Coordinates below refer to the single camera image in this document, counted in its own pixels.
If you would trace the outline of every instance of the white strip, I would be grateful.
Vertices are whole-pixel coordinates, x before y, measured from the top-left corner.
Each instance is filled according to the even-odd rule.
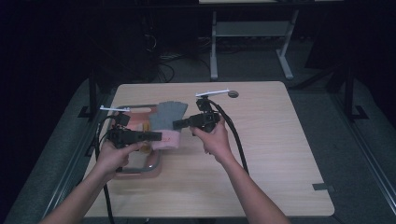
[[[195,96],[196,97],[200,97],[200,96],[212,96],[212,95],[219,95],[222,94],[224,92],[229,92],[229,90],[225,90],[225,91],[207,91],[204,93],[196,93]]]
[[[123,111],[123,112],[131,111],[131,108],[129,108],[129,107],[115,108],[115,107],[104,107],[103,105],[100,106],[100,109],[101,110],[111,110],[111,111]]]

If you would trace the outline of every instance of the table surface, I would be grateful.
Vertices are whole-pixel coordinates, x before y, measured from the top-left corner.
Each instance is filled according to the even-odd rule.
[[[287,90],[281,82],[210,82],[119,86],[112,106],[180,101],[185,118],[199,113],[195,93],[235,90],[211,97],[232,118],[253,180],[288,217],[326,217],[334,212]],[[233,154],[240,161],[233,134]],[[180,148],[163,150],[160,175],[148,179],[113,179],[108,183],[115,217],[244,217],[228,176],[204,153],[199,138],[183,129]],[[86,173],[93,167],[92,156]],[[106,217],[101,192],[86,217]]]

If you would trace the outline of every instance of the forearm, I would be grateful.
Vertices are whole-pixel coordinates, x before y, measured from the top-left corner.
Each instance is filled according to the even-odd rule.
[[[222,163],[250,224],[290,223],[274,202],[235,160]]]
[[[106,179],[91,172],[66,199],[40,223],[79,223],[105,185]]]

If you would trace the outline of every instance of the white desk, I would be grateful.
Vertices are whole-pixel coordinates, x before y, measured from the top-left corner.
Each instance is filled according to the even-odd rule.
[[[315,0],[315,2],[341,2],[343,0]],[[200,4],[232,4],[232,3],[276,3],[275,0],[200,0]],[[299,10],[294,10],[287,21],[217,21],[217,13],[213,12],[212,21],[212,50],[210,53],[210,78],[217,80],[218,62],[216,56],[217,36],[284,36],[285,41],[281,49],[276,50],[285,78],[293,79],[286,60],[286,51],[290,43],[294,25],[297,21]]]

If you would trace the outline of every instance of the dark floor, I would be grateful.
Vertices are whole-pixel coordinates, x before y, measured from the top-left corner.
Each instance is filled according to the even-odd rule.
[[[276,58],[277,43],[263,44],[261,49],[244,49],[238,52],[224,52],[218,55],[218,81],[267,81],[277,80],[287,87],[296,85],[312,77],[318,70],[306,69],[304,64],[312,46],[310,41],[293,41],[287,58],[295,78],[287,80]],[[179,59],[166,63],[175,71],[170,82],[207,82],[210,75],[207,64],[208,52],[198,59]],[[161,66],[169,79],[172,70]],[[305,135],[322,173],[324,182],[334,188],[330,192],[335,213],[332,217],[291,217],[292,223],[396,223],[396,216],[389,206],[378,182],[375,180],[369,162],[365,159],[361,143],[357,141],[356,129],[369,146],[384,173],[396,186],[396,131],[375,105],[367,88],[356,81],[355,105],[361,105],[369,119],[349,122],[343,114],[343,91],[327,93],[325,77],[312,86],[299,91],[290,91]],[[153,82],[162,82],[157,77]],[[112,94],[103,96],[104,105],[111,102]],[[64,116],[54,131],[29,180],[8,215],[6,223],[35,223],[46,212],[52,195],[62,199],[59,183],[69,186],[76,184],[84,175],[89,157],[76,148],[89,148],[93,126],[87,119],[76,119],[82,105],[89,101],[87,82],[84,82],[70,101]],[[73,169],[70,158],[78,155]],[[117,223],[144,223],[145,219],[117,218]],[[108,223],[107,218],[85,218],[83,223]],[[151,224],[198,223],[196,219],[151,219]],[[220,218],[216,223],[247,223],[245,218]]]

